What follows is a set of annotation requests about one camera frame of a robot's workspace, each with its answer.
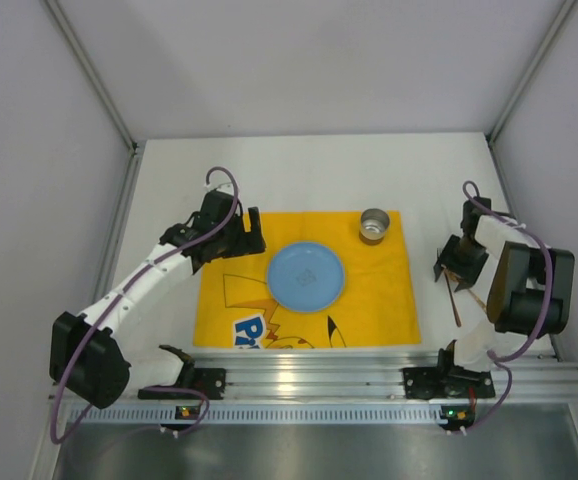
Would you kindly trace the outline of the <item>rose gold fork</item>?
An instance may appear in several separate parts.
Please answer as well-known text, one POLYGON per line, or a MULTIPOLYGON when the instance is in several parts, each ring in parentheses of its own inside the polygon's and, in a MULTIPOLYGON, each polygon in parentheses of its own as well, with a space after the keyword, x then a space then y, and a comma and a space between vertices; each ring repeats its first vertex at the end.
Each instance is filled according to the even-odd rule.
POLYGON ((455 320, 456 326, 457 326, 457 328, 462 328, 463 324, 462 324, 462 320, 461 320, 461 317, 460 317, 460 313, 459 313, 457 304, 456 304, 456 302, 455 302, 454 290, 453 290, 452 284, 451 284, 451 275, 450 275, 450 273, 448 272, 448 270, 447 270, 446 268, 444 268, 444 267, 443 267, 442 273, 443 273, 443 277, 444 277, 444 280, 445 280, 446 287, 447 287, 447 289, 448 289, 448 294, 449 294, 449 299, 450 299, 450 303, 451 303, 452 313, 453 313, 453 316, 454 316, 454 320, 455 320))

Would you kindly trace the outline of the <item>light blue plate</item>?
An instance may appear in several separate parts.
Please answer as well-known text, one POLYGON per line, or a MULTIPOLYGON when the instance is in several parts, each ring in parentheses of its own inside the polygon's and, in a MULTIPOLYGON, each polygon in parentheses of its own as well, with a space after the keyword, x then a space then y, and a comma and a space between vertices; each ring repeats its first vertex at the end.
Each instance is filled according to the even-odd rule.
POLYGON ((283 247, 266 271, 266 284, 273 299, 297 313, 316 313, 330 307, 342 294, 345 281, 339 256, 315 242, 283 247))

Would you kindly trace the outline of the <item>yellow cartoon placemat cloth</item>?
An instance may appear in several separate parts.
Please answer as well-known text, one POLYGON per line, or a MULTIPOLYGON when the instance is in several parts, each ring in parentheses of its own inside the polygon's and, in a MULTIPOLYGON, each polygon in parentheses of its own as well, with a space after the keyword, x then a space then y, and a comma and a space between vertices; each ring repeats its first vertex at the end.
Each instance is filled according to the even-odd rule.
POLYGON ((200 348, 342 349, 421 341, 405 239, 396 211, 377 245, 360 238, 360 212, 264 213, 262 254, 216 260, 202 270, 193 344, 200 348), (315 313, 279 303, 266 281, 282 248, 315 242, 344 268, 340 297, 315 313))

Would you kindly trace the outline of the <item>metal cup with brown base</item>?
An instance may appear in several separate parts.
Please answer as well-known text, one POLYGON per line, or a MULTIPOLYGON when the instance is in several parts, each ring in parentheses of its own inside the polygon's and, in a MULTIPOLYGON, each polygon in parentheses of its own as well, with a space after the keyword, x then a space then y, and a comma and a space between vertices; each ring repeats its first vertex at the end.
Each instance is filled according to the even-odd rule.
POLYGON ((359 238, 367 245, 380 244, 390 228, 389 214, 379 208, 364 210, 360 215, 359 238))

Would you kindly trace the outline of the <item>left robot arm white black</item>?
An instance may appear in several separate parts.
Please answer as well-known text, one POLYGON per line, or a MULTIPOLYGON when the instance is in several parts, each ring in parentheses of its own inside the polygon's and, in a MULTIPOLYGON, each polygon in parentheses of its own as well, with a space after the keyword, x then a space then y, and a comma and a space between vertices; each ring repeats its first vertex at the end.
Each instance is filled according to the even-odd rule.
POLYGON ((131 335, 152 323, 157 305, 205 264, 264 250, 258 208, 244 210, 225 192, 207 193, 201 208, 169 227, 117 287, 81 313, 54 321, 51 378, 98 409, 127 391, 180 385, 191 358, 169 345, 135 353, 131 335))

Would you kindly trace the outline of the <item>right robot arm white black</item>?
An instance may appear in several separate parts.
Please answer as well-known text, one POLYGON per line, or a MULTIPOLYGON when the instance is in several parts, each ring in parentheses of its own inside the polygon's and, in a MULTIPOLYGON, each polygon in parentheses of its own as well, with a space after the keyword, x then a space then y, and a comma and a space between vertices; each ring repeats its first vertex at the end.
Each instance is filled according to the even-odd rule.
POLYGON ((537 339, 567 325, 575 256, 530 236, 514 218, 471 211, 462 234, 452 235, 438 253, 434 279, 455 283, 455 291, 475 286, 488 259, 497 261, 485 301, 486 319, 448 347, 453 364, 486 372, 524 354, 537 339))

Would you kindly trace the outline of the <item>gold spoon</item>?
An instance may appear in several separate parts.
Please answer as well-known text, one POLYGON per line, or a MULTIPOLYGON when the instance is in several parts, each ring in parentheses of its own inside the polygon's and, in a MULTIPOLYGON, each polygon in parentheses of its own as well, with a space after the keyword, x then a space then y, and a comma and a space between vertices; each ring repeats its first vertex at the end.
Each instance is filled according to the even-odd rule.
POLYGON ((470 294, 471 298, 476 302, 476 304, 479 306, 479 308, 483 312, 487 312, 487 304, 471 289, 468 289, 468 293, 470 294))

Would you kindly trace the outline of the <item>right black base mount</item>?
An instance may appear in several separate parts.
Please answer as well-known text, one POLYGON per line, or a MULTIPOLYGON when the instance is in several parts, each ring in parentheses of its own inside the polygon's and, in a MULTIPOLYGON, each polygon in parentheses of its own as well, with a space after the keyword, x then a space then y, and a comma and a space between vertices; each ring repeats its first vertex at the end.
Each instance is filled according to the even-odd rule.
POLYGON ((409 367, 402 370, 405 397, 415 400, 477 399, 495 397, 490 373, 462 368, 441 371, 438 367, 409 367))

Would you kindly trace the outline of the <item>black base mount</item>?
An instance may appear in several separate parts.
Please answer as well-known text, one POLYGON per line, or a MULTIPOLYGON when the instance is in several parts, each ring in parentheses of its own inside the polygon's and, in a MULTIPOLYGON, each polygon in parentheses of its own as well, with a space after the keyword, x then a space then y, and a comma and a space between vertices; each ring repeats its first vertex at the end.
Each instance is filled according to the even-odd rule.
POLYGON ((405 397, 415 400, 477 399, 495 397, 490 373, 462 368, 441 371, 438 367, 409 367, 402 370, 405 397))
POLYGON ((209 400, 221 400, 226 387, 227 371, 224 368, 184 368, 171 386, 153 386, 138 391, 141 400, 198 399, 200 392, 209 400))

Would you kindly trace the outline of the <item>right aluminium corner post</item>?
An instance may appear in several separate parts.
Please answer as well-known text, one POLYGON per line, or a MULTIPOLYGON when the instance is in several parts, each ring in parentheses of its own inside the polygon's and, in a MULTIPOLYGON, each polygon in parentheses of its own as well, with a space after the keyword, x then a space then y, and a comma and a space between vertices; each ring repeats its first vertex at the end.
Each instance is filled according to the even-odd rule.
POLYGON ((565 0, 558 3, 555 14, 539 37, 539 42, 533 48, 526 65, 521 69, 513 89, 495 118, 493 126, 485 135, 487 145, 490 148, 495 146, 521 101, 537 79, 543 65, 556 47, 577 9, 578 0, 565 0))

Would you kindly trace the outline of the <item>aluminium corner post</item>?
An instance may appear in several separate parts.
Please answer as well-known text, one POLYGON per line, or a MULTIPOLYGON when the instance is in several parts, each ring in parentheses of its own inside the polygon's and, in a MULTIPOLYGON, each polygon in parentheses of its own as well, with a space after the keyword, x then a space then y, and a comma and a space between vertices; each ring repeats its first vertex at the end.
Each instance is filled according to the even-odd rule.
POLYGON ((78 64, 81 73, 92 88, 98 102, 120 136, 123 144, 129 151, 135 151, 137 148, 137 142, 130 133, 130 130, 122 118, 102 76, 98 72, 98 69, 72 25, 72 22, 68 18, 66 11, 60 2, 56 0, 41 0, 40 3, 65 41, 68 49, 78 64))
POLYGON ((577 9, 578 0, 565 0, 558 3, 555 14, 539 37, 539 42, 533 48, 526 65, 521 69, 513 89, 495 118, 493 126, 485 135, 487 145, 490 148, 495 146, 521 101, 537 79, 543 65, 556 47, 577 9))

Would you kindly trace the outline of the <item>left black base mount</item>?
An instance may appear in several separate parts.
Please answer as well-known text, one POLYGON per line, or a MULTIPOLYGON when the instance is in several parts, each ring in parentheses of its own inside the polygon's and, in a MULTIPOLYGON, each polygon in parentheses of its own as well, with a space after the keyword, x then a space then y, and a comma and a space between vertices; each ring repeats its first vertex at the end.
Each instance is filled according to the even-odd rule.
POLYGON ((221 400, 226 387, 227 371, 224 368, 184 368, 171 386, 153 386, 138 391, 141 400, 198 399, 200 392, 209 400, 221 400))

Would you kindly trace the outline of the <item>aluminium rail frame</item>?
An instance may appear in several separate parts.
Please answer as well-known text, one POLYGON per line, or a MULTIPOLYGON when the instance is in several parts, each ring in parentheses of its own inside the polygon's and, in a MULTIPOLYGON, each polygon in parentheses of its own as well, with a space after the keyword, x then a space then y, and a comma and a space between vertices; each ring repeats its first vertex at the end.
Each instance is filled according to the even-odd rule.
MULTIPOLYGON (((403 370, 433 367, 435 354, 397 352, 234 351, 196 354, 200 368, 226 370, 225 401, 323 403, 404 402, 403 370)), ((512 403, 578 402, 578 363, 552 356, 520 358, 512 371, 512 403)))

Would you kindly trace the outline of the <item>left aluminium corner post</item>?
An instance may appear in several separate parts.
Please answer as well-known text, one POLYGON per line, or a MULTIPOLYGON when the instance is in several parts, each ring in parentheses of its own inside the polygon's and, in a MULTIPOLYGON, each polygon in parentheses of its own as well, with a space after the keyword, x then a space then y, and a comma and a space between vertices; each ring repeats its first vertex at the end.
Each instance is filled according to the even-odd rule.
POLYGON ((122 118, 102 76, 98 72, 98 69, 72 25, 72 22, 68 18, 66 11, 60 2, 56 0, 41 0, 40 3, 65 41, 68 49, 78 64, 81 73, 92 88, 98 102, 120 136, 123 144, 129 151, 135 151, 137 148, 137 142, 130 133, 130 130, 122 118))

